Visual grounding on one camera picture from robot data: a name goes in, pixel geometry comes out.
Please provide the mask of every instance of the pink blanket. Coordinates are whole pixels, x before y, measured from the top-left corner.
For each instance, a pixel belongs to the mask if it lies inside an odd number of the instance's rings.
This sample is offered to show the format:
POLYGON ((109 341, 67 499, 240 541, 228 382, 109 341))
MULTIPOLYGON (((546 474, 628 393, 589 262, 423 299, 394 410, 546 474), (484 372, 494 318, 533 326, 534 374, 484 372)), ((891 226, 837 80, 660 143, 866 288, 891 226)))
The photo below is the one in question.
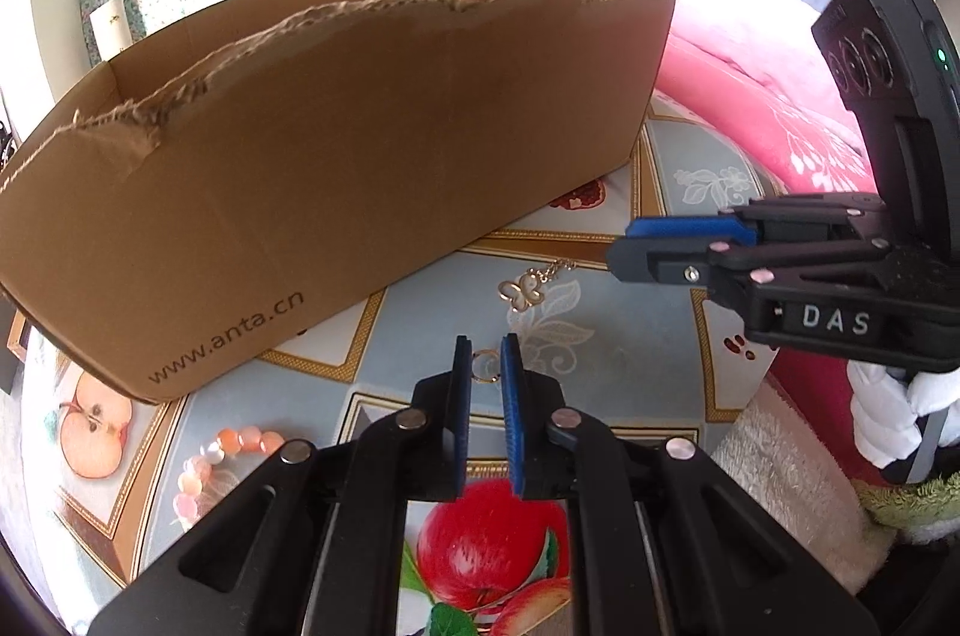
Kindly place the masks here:
POLYGON ((656 88, 728 136, 790 192, 877 191, 866 152, 676 35, 667 40, 656 88))
POLYGON ((677 0, 658 88, 790 191, 873 191, 856 117, 810 35, 816 17, 800 0, 677 0))

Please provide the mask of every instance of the red apple print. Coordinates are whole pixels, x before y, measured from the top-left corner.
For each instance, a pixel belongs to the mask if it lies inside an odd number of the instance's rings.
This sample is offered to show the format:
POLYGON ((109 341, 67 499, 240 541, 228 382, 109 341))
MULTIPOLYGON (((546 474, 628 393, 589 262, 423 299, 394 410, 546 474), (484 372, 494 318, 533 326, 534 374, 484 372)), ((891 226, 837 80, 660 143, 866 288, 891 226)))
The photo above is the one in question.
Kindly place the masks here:
POLYGON ((569 578, 540 580, 510 599, 490 629, 490 636, 522 636, 570 600, 569 578))
POLYGON ((544 552, 547 529, 558 544, 555 577, 569 574, 566 514, 560 505, 520 500, 505 479, 469 484, 453 503, 427 516, 416 541, 416 567, 434 596, 475 611, 517 591, 544 552))
POLYGON ((606 199, 607 188, 602 180, 597 179, 589 184, 584 184, 582 187, 577 187, 572 192, 560 195, 550 203, 550 207, 552 209, 566 209, 567 211, 586 211, 603 205, 603 201, 606 199))

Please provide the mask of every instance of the ring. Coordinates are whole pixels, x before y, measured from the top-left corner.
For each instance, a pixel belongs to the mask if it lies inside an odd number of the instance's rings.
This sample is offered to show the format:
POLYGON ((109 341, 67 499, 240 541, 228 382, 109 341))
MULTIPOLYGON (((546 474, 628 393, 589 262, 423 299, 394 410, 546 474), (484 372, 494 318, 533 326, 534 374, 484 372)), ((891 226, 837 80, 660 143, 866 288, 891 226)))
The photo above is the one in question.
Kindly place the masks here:
MULTIPOLYGON (((473 353, 473 359, 477 359, 481 355, 491 355, 495 358, 500 357, 500 353, 496 349, 478 349, 473 353)), ((500 374, 493 374, 491 377, 477 376, 472 367, 470 368, 470 378, 477 382, 479 385, 495 385, 496 382, 500 381, 500 374)))

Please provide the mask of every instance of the cardboard box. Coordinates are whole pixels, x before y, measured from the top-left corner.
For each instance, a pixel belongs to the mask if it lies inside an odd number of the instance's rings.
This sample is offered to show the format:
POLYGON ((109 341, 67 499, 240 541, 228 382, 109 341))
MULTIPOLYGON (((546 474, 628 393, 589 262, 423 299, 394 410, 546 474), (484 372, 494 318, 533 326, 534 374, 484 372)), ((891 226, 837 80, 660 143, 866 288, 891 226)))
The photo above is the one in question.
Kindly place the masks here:
POLYGON ((622 166, 673 11, 342 1, 150 35, 0 177, 3 290, 109 385, 184 395, 622 166))

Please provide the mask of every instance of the white glove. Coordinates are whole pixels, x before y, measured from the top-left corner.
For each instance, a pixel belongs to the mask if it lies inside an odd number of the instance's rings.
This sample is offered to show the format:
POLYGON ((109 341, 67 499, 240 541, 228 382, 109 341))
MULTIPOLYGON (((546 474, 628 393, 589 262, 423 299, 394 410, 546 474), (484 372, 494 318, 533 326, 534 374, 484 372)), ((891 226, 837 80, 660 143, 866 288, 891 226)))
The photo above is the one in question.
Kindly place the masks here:
POLYGON ((947 423, 940 446, 960 441, 960 370, 949 374, 918 374, 909 386, 887 373, 883 365, 847 363, 853 387, 853 441, 877 468, 910 457, 920 446, 917 419, 946 409, 947 423))

